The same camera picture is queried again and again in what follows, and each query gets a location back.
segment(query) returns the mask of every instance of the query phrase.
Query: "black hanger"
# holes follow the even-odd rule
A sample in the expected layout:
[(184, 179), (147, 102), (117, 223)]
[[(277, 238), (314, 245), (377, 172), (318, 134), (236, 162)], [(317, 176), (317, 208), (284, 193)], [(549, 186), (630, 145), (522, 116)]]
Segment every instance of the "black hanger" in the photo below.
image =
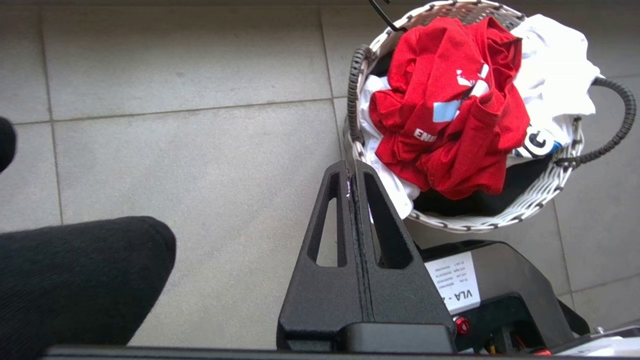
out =
[[(390, 4), (391, 1), (390, 0), (383, 0), (385, 3)], [(385, 23), (389, 26), (389, 28), (395, 32), (398, 31), (402, 31), (403, 33), (406, 33), (408, 30), (406, 27), (402, 27), (402, 28), (398, 28), (396, 25), (394, 25), (394, 22), (391, 21), (391, 19), (389, 19), (389, 16), (387, 16), (387, 14), (382, 10), (382, 8), (380, 7), (380, 5), (378, 5), (376, 3), (376, 0), (369, 0), (369, 4), (371, 4), (371, 6), (373, 7), (373, 10), (376, 10), (376, 12), (378, 13), (378, 15), (380, 15), (380, 17), (382, 18), (382, 20), (385, 21)]]

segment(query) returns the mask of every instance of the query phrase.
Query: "black fabric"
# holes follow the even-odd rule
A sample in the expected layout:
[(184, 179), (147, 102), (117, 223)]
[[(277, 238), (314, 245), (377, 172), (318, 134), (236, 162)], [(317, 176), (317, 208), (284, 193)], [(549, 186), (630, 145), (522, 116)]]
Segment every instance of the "black fabric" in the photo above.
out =
[(393, 52), (391, 52), (387, 53), (384, 56), (381, 56), (373, 69), (371, 69), (369, 75), (378, 76), (379, 78), (387, 76), (387, 74), (389, 73), (389, 67), (391, 66), (391, 58), (393, 57), (393, 55)]
[(552, 156), (507, 168), (502, 193), (489, 195), (476, 191), (460, 200), (451, 200), (431, 189), (421, 193), (414, 201), (413, 208), (423, 213), (436, 213), (446, 217), (458, 215), (494, 216), (502, 213), (547, 169)]
[(173, 233), (150, 217), (0, 235), (0, 359), (126, 345), (174, 261)]
[(0, 172), (4, 171), (15, 156), (15, 130), (9, 120), (0, 117)]

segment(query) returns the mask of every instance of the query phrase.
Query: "red t-shirt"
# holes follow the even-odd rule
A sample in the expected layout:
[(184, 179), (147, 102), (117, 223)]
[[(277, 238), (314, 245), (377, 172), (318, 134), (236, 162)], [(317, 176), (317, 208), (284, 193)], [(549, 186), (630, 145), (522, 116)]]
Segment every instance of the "red t-shirt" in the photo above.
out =
[(375, 92), (369, 107), (383, 134), (379, 159), (450, 199), (500, 193), (507, 155), (529, 125), (513, 85), (521, 41), (491, 17), (468, 26), (437, 18), (404, 34), (389, 68), (391, 90)]

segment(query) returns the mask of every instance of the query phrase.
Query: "wicker basket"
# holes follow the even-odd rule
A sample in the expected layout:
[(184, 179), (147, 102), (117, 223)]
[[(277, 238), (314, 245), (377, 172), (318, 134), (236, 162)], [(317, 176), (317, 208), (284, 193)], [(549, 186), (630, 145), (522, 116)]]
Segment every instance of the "wicker basket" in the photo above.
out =
[[(499, 3), (485, 0), (450, 0), (435, 1), (417, 8), (398, 21), (391, 22), (384, 12), (370, 0), (376, 11), (387, 21), (389, 27), (378, 36), (371, 45), (359, 47), (351, 64), (349, 75), (349, 91), (347, 99), (347, 119), (344, 127), (344, 146), (347, 154), (353, 159), (364, 160), (362, 133), (358, 119), (359, 94), (370, 69), (377, 60), (392, 51), (403, 32), (416, 26), (429, 24), (436, 17), (458, 18), (464, 24), (479, 22), (492, 16), (506, 29), (518, 26), (525, 15)], [(484, 233), (500, 227), (524, 221), (539, 212), (562, 189), (569, 176), (581, 164), (593, 161), (617, 146), (631, 130), (636, 117), (636, 102), (633, 94), (623, 85), (604, 78), (598, 78), (593, 85), (604, 86), (614, 90), (625, 103), (625, 118), (622, 127), (614, 138), (598, 150), (580, 155), (584, 146), (584, 138), (580, 118), (576, 118), (574, 126), (575, 139), (571, 146), (562, 148), (554, 154), (554, 161), (529, 189), (521, 194), (512, 205), (494, 217), (458, 216), (442, 217), (435, 214), (423, 214), (413, 210), (409, 218), (422, 224), (452, 233)]]

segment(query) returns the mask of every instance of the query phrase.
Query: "tile floor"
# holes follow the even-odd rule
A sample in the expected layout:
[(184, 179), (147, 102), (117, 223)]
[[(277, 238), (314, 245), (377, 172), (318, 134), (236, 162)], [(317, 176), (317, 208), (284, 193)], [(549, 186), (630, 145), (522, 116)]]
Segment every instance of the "tile floor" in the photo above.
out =
[[(639, 3), (508, 4), (583, 31), (602, 73), (640, 96)], [(317, 187), (340, 158), (351, 54), (382, 28), (366, 6), (0, 6), (0, 115), (19, 134), (0, 231), (157, 217), (178, 258), (132, 344), (273, 348)], [(611, 94), (593, 98), (590, 149), (621, 115)], [(639, 141), (635, 129), (580, 168), (535, 218), (475, 237), (508, 241), (593, 325), (640, 318)], [(407, 226), (423, 246), (468, 237)]]

